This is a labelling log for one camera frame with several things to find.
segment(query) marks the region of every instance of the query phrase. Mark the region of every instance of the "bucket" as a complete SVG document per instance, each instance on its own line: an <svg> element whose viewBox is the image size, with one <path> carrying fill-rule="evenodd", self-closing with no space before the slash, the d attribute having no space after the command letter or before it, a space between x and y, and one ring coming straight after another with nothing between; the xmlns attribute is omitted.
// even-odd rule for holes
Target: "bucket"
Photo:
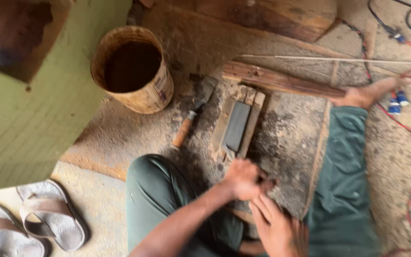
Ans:
<svg viewBox="0 0 411 257"><path fill-rule="evenodd" d="M161 43L139 26L115 28L101 39L91 76L109 95L140 114L163 110L174 94Z"/></svg>

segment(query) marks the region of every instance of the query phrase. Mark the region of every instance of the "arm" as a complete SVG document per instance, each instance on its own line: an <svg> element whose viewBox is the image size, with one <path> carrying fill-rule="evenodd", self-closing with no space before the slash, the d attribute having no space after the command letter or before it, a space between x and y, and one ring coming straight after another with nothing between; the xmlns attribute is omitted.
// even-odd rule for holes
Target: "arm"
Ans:
<svg viewBox="0 0 411 257"><path fill-rule="evenodd" d="M250 161L233 161L219 184L163 220L129 256L177 256L201 224L219 208L235 199L250 200L271 189L272 181L257 182L260 176L264 176L262 171Z"/></svg>

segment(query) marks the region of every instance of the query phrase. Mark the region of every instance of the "bare foot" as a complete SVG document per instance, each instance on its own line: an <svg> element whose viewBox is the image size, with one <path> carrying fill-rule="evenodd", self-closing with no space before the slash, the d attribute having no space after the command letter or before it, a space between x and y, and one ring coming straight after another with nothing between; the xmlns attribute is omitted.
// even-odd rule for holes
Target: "bare foot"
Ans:
<svg viewBox="0 0 411 257"><path fill-rule="evenodd" d="M334 106L352 106L368 110L375 101L389 91L411 84L411 79L386 78L364 87L346 89L344 98L329 99Z"/></svg>

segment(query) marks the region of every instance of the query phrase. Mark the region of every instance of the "wooden chisel handle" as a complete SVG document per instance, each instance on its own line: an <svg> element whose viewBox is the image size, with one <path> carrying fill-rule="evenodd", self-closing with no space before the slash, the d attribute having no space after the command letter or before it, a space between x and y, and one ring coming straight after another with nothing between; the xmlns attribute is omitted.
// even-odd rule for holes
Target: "wooden chisel handle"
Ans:
<svg viewBox="0 0 411 257"><path fill-rule="evenodd" d="M179 128L179 131L177 131L174 140L172 140L172 148L180 150L180 147L182 146L185 137L190 132L191 125L193 124L193 120L195 119L195 117L196 113L190 110L188 116L183 120L182 125Z"/></svg>

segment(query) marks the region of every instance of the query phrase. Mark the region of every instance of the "metal rod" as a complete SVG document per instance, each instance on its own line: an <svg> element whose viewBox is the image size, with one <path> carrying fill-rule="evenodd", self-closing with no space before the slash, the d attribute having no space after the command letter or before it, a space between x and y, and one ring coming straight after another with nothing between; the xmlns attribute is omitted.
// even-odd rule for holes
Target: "metal rod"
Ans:
<svg viewBox="0 0 411 257"><path fill-rule="evenodd" d="M329 58L329 57L311 57L311 56L289 56L289 55L241 54L238 57L301 59L301 60L342 61L342 62L363 62L363 63L379 63L379 64L411 64L411 62L405 62L405 61L385 61L385 60L347 59L347 58Z"/></svg>

